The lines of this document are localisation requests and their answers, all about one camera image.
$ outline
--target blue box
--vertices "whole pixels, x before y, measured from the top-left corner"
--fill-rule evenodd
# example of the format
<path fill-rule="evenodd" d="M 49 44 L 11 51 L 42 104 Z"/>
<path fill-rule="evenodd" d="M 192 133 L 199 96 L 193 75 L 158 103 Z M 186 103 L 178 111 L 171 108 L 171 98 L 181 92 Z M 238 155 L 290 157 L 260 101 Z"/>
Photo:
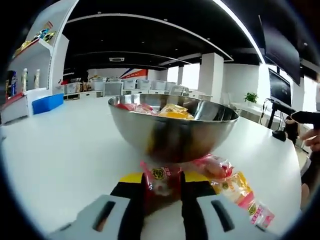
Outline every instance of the blue box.
<path fill-rule="evenodd" d="M 64 103 L 64 94 L 46 96 L 32 102 L 33 114 L 49 112 Z"/>

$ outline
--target black screen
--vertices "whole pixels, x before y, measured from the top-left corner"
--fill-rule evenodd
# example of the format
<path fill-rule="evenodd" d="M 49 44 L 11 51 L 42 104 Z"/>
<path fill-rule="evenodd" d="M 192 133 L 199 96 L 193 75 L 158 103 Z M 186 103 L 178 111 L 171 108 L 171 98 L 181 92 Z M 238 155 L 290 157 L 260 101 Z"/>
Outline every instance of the black screen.
<path fill-rule="evenodd" d="M 283 69 L 300 86 L 300 56 L 297 49 L 276 28 L 262 22 L 265 56 Z"/>
<path fill-rule="evenodd" d="M 270 96 L 291 107 L 290 83 L 282 76 L 269 69 L 270 75 Z"/>

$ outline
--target green plant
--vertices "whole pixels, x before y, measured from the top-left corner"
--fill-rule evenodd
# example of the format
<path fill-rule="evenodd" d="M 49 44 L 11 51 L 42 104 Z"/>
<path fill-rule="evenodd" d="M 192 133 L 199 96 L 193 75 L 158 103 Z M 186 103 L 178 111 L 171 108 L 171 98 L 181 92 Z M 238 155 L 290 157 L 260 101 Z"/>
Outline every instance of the green plant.
<path fill-rule="evenodd" d="M 245 95 L 244 101 L 248 101 L 248 102 L 252 102 L 252 103 L 257 103 L 257 99 L 258 99 L 258 95 L 256 93 L 253 92 L 248 92 Z"/>

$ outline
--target metal bowl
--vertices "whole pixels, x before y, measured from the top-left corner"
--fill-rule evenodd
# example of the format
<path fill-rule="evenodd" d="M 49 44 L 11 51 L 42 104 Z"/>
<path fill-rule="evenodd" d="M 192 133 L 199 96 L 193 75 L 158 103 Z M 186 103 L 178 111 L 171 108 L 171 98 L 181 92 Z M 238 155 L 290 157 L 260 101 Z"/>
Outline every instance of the metal bowl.
<path fill-rule="evenodd" d="M 176 104 L 187 108 L 194 120 L 127 111 L 116 107 L 119 103 L 145 103 L 156 110 Z M 210 153 L 227 138 L 239 118 L 226 106 L 176 95 L 122 95 L 111 98 L 108 104 L 122 137 L 153 161 L 165 163 L 189 162 Z"/>

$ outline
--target black ceiling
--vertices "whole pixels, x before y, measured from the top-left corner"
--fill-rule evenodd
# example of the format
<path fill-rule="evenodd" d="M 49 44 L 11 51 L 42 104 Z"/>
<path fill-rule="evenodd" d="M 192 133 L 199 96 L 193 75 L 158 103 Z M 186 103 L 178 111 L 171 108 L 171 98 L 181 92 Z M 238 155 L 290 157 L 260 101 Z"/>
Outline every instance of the black ceiling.
<path fill-rule="evenodd" d="M 260 17 L 271 19 L 300 56 L 315 62 L 314 52 L 299 45 L 305 41 L 295 23 L 272 0 L 224 0 L 246 25 L 260 48 L 264 36 Z M 212 0 L 80 0 L 69 21 L 91 15 L 131 14 L 145 16 L 185 28 L 221 48 L 235 63 L 259 64 L 256 54 L 238 54 L 235 49 L 252 48 L 247 37 L 234 21 Z M 70 40 L 65 69 L 136 67 L 159 69 L 185 64 L 161 65 L 170 59 L 197 53 L 217 52 L 209 43 L 183 30 L 152 20 L 127 16 L 101 16 L 70 22 L 63 34 Z M 110 57 L 125 57 L 120 65 Z M 199 57 L 185 60 L 199 62 Z"/>

